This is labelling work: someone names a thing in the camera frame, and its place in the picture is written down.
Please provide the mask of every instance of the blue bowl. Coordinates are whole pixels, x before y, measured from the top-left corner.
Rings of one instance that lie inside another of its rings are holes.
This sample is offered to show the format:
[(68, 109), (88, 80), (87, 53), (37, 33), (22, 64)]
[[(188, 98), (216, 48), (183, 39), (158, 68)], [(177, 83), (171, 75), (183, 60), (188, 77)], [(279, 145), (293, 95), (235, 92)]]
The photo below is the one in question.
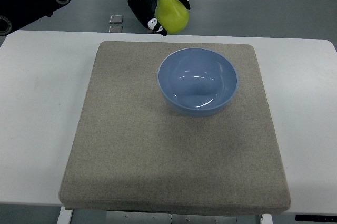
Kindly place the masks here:
[(185, 48), (170, 54), (161, 63), (157, 79), (169, 105), (193, 117), (222, 110), (239, 85), (232, 63), (204, 48)]

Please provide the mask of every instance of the gray felt mat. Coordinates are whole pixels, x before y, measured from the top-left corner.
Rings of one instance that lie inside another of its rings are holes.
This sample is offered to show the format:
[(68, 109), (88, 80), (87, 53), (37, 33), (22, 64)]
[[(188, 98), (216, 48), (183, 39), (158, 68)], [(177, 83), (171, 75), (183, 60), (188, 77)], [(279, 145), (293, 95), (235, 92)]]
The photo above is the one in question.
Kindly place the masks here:
[[(157, 86), (185, 47), (226, 56), (240, 86), (220, 113), (189, 118)], [(103, 42), (60, 189), (66, 208), (189, 215), (280, 213), (290, 196), (252, 46)]]

